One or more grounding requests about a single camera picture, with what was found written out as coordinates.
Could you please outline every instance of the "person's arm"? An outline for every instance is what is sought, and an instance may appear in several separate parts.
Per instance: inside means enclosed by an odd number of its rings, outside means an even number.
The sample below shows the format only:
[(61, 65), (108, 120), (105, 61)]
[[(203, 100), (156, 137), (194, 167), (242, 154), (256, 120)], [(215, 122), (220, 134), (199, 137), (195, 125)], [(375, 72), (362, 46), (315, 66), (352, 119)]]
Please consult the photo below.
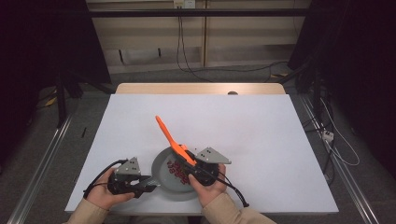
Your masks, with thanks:
[[(225, 175), (224, 164), (219, 165), (219, 171)], [(224, 180), (224, 175), (219, 175), (219, 178)], [(198, 193), (198, 200), (203, 207), (202, 213), (211, 224), (275, 223), (251, 208), (239, 210), (233, 199), (225, 192), (227, 187), (219, 181), (205, 187), (193, 175), (189, 175), (189, 180)]]
[(107, 189), (107, 180), (113, 172), (114, 169), (109, 169), (96, 181), (96, 184), (99, 185), (91, 190), (86, 200), (81, 200), (66, 223), (101, 224), (105, 220), (108, 210), (114, 204), (129, 201), (134, 197), (133, 193), (113, 195)]

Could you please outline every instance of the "gray plate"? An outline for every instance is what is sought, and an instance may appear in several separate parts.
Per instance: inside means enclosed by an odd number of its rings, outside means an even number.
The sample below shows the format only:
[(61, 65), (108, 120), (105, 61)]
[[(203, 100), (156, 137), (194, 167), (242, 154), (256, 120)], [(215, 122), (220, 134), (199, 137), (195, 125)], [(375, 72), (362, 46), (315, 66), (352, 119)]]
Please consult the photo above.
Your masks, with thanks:
[(169, 172), (168, 162), (175, 162), (176, 155), (172, 148), (164, 149), (155, 158), (151, 166), (152, 176), (160, 183), (163, 196), (172, 201), (187, 201), (196, 197), (196, 192), (189, 184), (182, 184), (180, 178)]

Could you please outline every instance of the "sleeve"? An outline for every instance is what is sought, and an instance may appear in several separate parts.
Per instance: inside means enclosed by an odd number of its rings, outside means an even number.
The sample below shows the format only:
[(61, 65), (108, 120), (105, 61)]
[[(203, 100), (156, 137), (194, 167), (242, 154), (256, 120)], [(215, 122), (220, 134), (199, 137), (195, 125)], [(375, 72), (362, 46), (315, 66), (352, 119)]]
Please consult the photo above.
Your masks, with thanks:
[(78, 204), (76, 211), (72, 214), (66, 224), (101, 224), (105, 220), (107, 214), (107, 210), (82, 199)]
[(238, 210), (233, 199), (226, 193), (220, 194), (210, 202), (203, 208), (202, 213), (211, 224), (275, 224), (273, 220), (251, 208)]

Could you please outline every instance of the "white tabletop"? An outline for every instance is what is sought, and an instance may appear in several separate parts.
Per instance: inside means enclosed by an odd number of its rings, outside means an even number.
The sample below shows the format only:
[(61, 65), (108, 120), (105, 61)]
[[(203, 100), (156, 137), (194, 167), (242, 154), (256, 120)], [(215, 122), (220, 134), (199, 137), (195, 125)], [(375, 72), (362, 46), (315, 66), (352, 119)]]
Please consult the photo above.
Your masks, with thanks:
[[(250, 207), (265, 214), (338, 212), (290, 97), (282, 95), (112, 95), (65, 211), (111, 162), (137, 157), (150, 175), (169, 143), (155, 116), (189, 148), (213, 147), (233, 161), (227, 176)], [(242, 207), (232, 189), (227, 189)], [(111, 210), (122, 215), (201, 215), (194, 197), (172, 200), (161, 187)]]

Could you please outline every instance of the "human hand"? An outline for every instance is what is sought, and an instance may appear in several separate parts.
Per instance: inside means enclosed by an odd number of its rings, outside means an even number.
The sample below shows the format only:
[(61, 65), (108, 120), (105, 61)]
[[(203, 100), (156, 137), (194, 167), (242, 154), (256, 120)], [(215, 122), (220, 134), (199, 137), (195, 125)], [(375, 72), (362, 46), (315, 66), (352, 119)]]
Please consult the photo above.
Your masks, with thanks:
[[(225, 175), (224, 164), (219, 164), (219, 172)], [(224, 180), (224, 175), (219, 175), (219, 178)], [(220, 183), (219, 181), (215, 181), (215, 183), (213, 183), (211, 186), (203, 186), (193, 175), (189, 175), (189, 180), (191, 186), (198, 193), (198, 200), (202, 207), (207, 206), (227, 189), (227, 186), (225, 186), (223, 183)]]
[(95, 204), (105, 210), (109, 210), (116, 203), (123, 203), (131, 200), (134, 197), (134, 193), (125, 193), (125, 194), (112, 194), (107, 189), (108, 178), (114, 172), (115, 168), (111, 168), (107, 170), (97, 181), (90, 194), (88, 194), (87, 201)]

